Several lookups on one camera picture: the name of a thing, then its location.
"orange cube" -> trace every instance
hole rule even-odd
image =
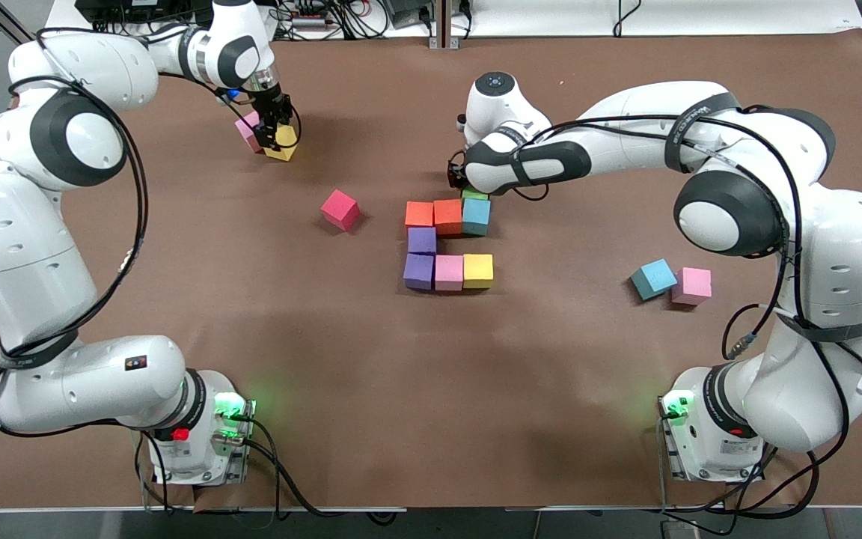
[[[434,202],[408,201],[404,210],[404,226],[434,226]]]
[[[440,236],[456,236],[461,234],[462,215],[461,198],[448,201],[434,201],[434,226]]]

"colored block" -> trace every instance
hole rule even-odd
[[[253,112],[251,112],[251,114],[245,116],[244,122],[242,122],[242,120],[240,119],[235,120],[235,127],[239,129],[239,134],[242,136],[243,139],[245,139],[245,143],[248,144],[248,147],[251,148],[253,153],[261,153],[261,150],[263,150],[263,148],[257,144],[257,140],[254,140],[254,131],[252,130],[252,127],[250,127],[257,126],[259,122],[260,119],[257,116],[257,112],[255,112],[254,110]]]
[[[473,187],[466,187],[461,190],[461,198],[476,198],[478,201],[486,201],[488,195],[483,194]]]
[[[292,126],[283,126],[278,124],[278,130],[275,132],[275,142],[280,144],[283,147],[280,150],[273,150],[270,147],[263,147],[264,154],[273,159],[278,159],[280,161],[290,161],[291,154],[295,153],[295,149],[298,147],[298,134],[295,133],[295,129]]]
[[[415,290],[431,290],[433,279],[433,256],[408,255],[404,263],[404,286]]]
[[[404,226],[434,226],[434,202],[408,202]]]
[[[682,267],[677,284],[670,288],[670,301],[700,305],[711,297],[711,270]]]
[[[348,232],[355,224],[355,219],[361,215],[361,210],[358,209],[354,198],[335,189],[331,197],[328,197],[325,204],[321,206],[321,213],[332,225]]]
[[[489,289],[494,282],[494,257],[465,255],[465,289]]]
[[[437,255],[438,230],[434,226],[408,228],[408,252],[414,255]]]
[[[465,283],[465,257],[438,255],[434,263],[435,290],[461,290]]]
[[[637,287],[637,293],[641,295],[641,299],[660,296],[677,284],[677,278],[673,276],[670,266],[663,258],[639,267],[637,272],[630,276],[630,280]]]
[[[461,217],[461,229],[465,234],[474,236],[488,235],[490,220],[490,201],[479,198],[465,198],[465,209]]]
[[[434,201],[434,226],[442,236],[461,234],[461,198]]]

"purple cube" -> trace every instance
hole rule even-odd
[[[404,286],[415,290],[431,290],[434,282],[434,257],[408,255],[404,263]]]
[[[408,228],[408,252],[413,255],[437,255],[438,229],[434,226]]]

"brown tabletop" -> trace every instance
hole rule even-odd
[[[773,260],[709,255],[680,235],[671,208],[685,177],[667,170],[554,185],[540,204],[497,198],[489,236],[441,244],[493,253],[491,290],[404,289],[405,201],[454,197],[444,164],[461,147],[454,118],[476,76],[509,71],[557,122],[630,86],[721,82],[747,105],[822,116],[838,140],[824,184],[862,190],[859,31],[276,51],[305,128],[291,163],[250,154],[229,111],[188,83],[165,79],[126,114],[150,178],[150,227],[138,266],[82,337],[170,335],[189,366],[228,375],[257,399],[315,505],[656,505],[657,395],[685,368],[716,364],[729,315],[769,297]],[[352,233],[320,217],[334,188],[365,214]],[[132,184],[123,175],[63,204],[102,289],[129,246]],[[639,303],[627,277],[658,258],[714,270],[714,298],[692,311]],[[137,505],[131,460],[115,427],[0,434],[0,508]],[[247,484],[199,493],[198,507],[270,506],[266,470],[255,463]],[[671,484],[671,498],[719,490]],[[862,417],[816,502],[862,505]]]

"white robot link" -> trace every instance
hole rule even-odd
[[[9,59],[19,103],[0,114],[0,430],[40,436],[117,422],[148,434],[157,481],[172,484],[243,481],[251,424],[236,417],[249,417],[254,403],[226,376],[186,368],[170,338],[79,340],[76,330],[109,293],[97,296],[59,204],[61,193],[122,170],[130,140],[112,112],[150,102],[159,72],[244,89],[273,144],[291,108],[259,9],[215,0],[213,10],[208,31],[40,33]],[[140,245],[141,232],[116,283]]]
[[[494,72],[472,86],[458,129],[466,151],[463,164],[449,163],[454,187],[500,195],[668,167],[692,173],[673,206],[688,241],[728,256],[779,253],[770,304],[777,321],[766,351],[688,369],[661,399],[678,478],[744,481],[762,458],[762,441],[804,453],[862,413],[862,193],[819,183],[835,146],[819,117],[740,109],[714,82],[661,82],[609,96],[552,127],[513,76]],[[795,252],[799,262],[787,263]]]

